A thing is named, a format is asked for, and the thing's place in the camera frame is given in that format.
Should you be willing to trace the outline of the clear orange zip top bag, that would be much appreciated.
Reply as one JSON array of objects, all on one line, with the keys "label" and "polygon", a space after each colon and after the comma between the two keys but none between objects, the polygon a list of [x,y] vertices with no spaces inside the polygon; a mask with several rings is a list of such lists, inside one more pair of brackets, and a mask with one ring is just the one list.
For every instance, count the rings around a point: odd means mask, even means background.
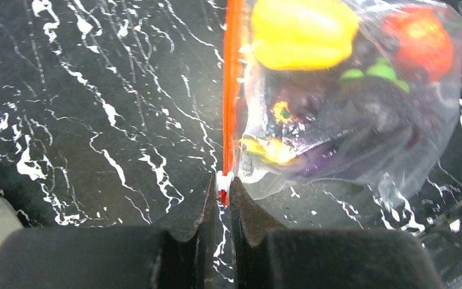
[{"label": "clear orange zip top bag", "polygon": [[462,15],[443,1],[229,1],[223,168],[254,200],[344,182],[410,197],[460,116]]}]

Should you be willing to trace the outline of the dark purple toy mangosteen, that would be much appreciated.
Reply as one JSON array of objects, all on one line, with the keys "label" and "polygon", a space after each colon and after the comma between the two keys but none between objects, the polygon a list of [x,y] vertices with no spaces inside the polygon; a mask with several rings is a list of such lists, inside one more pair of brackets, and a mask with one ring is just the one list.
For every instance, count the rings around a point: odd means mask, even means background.
[{"label": "dark purple toy mangosteen", "polygon": [[345,69],[332,102],[343,130],[334,141],[338,151],[365,158],[410,149],[419,138],[410,99],[410,86],[383,57]]}]

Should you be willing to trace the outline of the dark maroon toy fruit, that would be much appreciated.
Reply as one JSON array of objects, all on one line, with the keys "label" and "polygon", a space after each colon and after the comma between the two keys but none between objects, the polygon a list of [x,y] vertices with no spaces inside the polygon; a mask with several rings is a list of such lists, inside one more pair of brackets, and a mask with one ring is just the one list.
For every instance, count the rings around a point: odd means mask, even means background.
[{"label": "dark maroon toy fruit", "polygon": [[265,78],[266,135],[282,138],[315,119],[325,98],[337,89],[330,72],[270,72]]}]

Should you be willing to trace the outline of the orange toy pumpkin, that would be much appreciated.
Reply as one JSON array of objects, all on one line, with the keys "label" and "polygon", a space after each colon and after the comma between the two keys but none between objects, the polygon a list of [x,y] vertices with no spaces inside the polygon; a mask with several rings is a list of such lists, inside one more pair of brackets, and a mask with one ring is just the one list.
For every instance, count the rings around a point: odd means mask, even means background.
[{"label": "orange toy pumpkin", "polygon": [[390,13],[383,31],[397,40],[394,62],[406,78],[435,82],[450,71],[454,47],[432,8],[403,7]]}]

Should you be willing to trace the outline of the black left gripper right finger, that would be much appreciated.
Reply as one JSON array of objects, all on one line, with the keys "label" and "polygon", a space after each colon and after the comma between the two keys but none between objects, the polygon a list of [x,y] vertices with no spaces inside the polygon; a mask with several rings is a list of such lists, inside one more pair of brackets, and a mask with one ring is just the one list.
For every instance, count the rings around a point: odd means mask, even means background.
[{"label": "black left gripper right finger", "polygon": [[443,288],[429,254],[388,229],[291,229],[229,188],[236,288]]}]

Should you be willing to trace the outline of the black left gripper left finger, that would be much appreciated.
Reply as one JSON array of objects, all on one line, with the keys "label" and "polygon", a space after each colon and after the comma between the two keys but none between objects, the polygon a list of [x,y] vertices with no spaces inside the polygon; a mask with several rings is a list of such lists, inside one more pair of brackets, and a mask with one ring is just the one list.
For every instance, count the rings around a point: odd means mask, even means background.
[{"label": "black left gripper left finger", "polygon": [[215,175],[154,224],[25,228],[0,245],[0,288],[210,288]]}]

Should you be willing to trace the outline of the yellow toy bell pepper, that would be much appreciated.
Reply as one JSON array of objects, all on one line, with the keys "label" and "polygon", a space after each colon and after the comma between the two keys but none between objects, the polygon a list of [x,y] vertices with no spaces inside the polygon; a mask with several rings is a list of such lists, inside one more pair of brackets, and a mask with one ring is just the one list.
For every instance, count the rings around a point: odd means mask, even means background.
[{"label": "yellow toy bell pepper", "polygon": [[341,1],[257,1],[251,53],[271,70],[328,69],[353,51],[359,17]]}]

